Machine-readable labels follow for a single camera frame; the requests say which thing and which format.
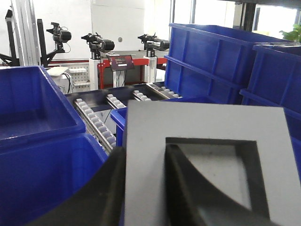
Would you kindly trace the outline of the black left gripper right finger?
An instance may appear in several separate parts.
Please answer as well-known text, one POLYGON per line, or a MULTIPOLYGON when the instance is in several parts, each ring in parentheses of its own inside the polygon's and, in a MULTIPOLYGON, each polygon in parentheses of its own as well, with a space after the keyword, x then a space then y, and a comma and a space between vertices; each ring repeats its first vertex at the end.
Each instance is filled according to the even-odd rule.
POLYGON ((166 209, 172 226, 274 226, 205 178, 176 144, 165 150, 166 209))

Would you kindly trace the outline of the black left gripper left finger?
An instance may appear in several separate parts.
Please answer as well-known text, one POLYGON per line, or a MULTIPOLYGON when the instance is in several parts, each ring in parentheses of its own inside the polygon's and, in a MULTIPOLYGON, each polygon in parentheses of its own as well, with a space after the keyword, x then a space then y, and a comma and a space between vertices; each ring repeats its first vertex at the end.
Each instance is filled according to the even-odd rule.
POLYGON ((80 190, 30 226, 117 226, 125 194, 126 150, 115 147, 80 190))

